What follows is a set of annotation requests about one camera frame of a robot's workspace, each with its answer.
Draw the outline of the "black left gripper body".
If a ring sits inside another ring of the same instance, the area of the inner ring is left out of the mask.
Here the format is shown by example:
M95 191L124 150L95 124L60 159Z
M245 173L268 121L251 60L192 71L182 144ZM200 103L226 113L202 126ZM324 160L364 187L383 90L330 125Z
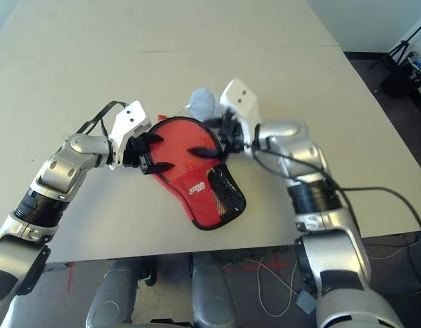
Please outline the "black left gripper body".
M148 167L153 164L149 160L150 144L145 143L144 136L130 137L124 149L124 166L140 168L142 174L149 174Z

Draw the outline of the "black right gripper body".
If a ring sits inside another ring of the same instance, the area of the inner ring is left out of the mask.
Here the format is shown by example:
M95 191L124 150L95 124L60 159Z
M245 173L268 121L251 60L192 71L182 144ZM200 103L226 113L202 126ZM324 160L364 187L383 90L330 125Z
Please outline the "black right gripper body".
M231 115L222 117L219 136L224 154L240 153L249 148L241 123Z

